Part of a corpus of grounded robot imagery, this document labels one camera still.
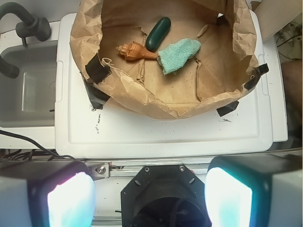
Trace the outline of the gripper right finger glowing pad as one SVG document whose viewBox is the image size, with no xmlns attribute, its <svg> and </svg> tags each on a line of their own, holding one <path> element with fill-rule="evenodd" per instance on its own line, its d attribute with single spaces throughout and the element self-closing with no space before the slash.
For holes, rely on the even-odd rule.
<svg viewBox="0 0 303 227">
<path fill-rule="evenodd" d="M 205 178 L 205 203 L 214 227 L 301 227 L 303 158 L 216 156 Z"/>
</svg>

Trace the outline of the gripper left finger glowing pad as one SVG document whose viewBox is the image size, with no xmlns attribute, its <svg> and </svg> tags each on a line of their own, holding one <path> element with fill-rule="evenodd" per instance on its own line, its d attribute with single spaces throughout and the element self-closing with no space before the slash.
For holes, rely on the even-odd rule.
<svg viewBox="0 0 303 227">
<path fill-rule="evenodd" d="M 3 161 L 2 227 L 89 227 L 96 188 L 81 161 Z"/>
</svg>

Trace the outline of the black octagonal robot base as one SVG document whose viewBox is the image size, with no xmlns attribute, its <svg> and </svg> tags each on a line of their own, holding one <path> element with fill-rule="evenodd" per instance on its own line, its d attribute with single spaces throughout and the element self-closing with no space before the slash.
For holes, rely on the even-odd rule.
<svg viewBox="0 0 303 227">
<path fill-rule="evenodd" d="M 124 227 L 210 227 L 205 184 L 185 165 L 144 166 L 121 191 Z"/>
</svg>

